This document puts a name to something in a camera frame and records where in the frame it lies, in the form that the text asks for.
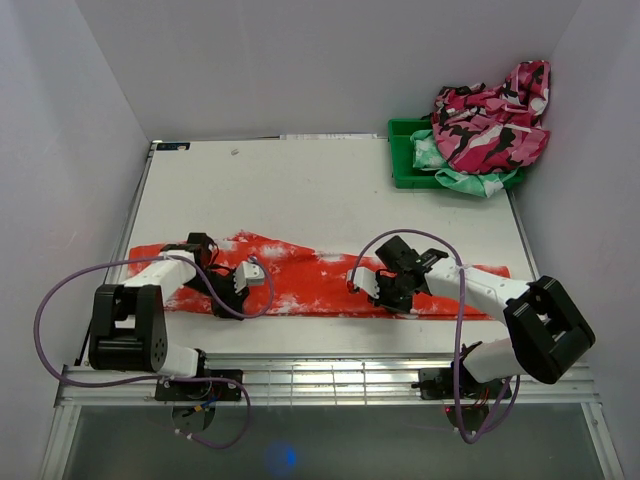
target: red tie-dye fabric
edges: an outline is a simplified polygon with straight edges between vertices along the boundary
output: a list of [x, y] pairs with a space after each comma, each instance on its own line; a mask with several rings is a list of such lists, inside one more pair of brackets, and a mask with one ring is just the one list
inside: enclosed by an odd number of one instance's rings
[[[255, 255], [271, 272], [276, 294], [267, 315], [302, 315], [314, 317], [384, 317], [409, 318], [394, 315], [383, 308], [374, 307], [364, 292], [350, 294], [347, 291], [346, 273], [353, 268], [355, 256], [327, 253], [301, 247], [280, 240], [272, 240], [254, 233], [240, 232], [226, 240], [216, 241], [220, 254], [216, 263], [237, 266], [250, 255]], [[129, 258], [156, 256], [165, 244], [144, 245], [132, 248]], [[129, 265], [129, 275], [141, 272], [148, 264]], [[382, 264], [375, 258], [364, 258], [362, 266], [378, 269]], [[478, 266], [497, 275], [509, 277], [507, 267]], [[269, 287], [251, 287], [245, 301], [248, 313], [260, 310], [267, 302]], [[190, 288], [178, 290], [166, 303], [168, 311], [211, 313], [208, 297]], [[458, 302], [448, 298], [419, 294], [414, 297], [414, 310], [410, 318], [453, 319]], [[466, 319], [487, 319], [486, 315], [468, 307]]]
[[443, 87], [431, 120], [438, 150], [451, 168], [487, 174], [531, 165], [551, 135], [540, 128], [550, 71], [549, 62], [523, 62], [494, 88]]

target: pile of clothes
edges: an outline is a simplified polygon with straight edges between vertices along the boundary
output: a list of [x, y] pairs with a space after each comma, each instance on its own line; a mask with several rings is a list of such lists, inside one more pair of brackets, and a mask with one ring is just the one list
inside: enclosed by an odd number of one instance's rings
[[523, 62], [494, 88], [443, 87], [430, 116], [433, 130], [411, 137], [413, 167], [434, 171], [447, 188], [480, 197], [509, 187], [549, 141], [551, 132], [540, 126], [549, 75], [549, 62]]

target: mint green fabric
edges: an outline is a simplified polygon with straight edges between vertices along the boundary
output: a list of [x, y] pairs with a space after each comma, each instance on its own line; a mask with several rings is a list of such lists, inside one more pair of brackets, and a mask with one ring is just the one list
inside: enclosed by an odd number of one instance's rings
[[413, 168], [427, 172], [435, 170], [435, 179], [443, 187], [461, 193], [488, 198], [504, 188], [504, 182], [513, 177], [518, 169], [508, 173], [469, 175], [453, 170], [442, 157], [433, 138], [432, 130], [418, 130], [411, 135], [414, 145]]

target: table surface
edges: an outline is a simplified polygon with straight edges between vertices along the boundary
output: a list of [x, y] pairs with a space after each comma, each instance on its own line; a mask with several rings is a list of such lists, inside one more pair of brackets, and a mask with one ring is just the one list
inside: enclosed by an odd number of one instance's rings
[[[465, 263], [506, 265], [531, 279], [505, 192], [476, 199], [393, 185], [386, 140], [192, 142], [156, 151], [129, 248], [251, 231], [311, 248], [358, 253], [393, 228], [426, 230], [451, 242]], [[418, 251], [437, 246], [405, 236]], [[262, 317], [242, 322], [167, 313], [172, 342], [208, 353], [382, 355], [451, 353], [453, 321]], [[463, 340], [506, 336], [496, 321], [465, 322]]]

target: camouflage cloth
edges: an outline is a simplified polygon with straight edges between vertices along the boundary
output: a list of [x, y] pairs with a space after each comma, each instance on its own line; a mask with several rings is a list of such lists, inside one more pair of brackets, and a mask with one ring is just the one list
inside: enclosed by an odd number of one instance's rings
[[432, 114], [438, 150], [458, 172], [500, 173], [531, 165], [551, 132], [540, 128], [549, 102], [549, 62], [519, 64], [504, 84], [443, 87]]

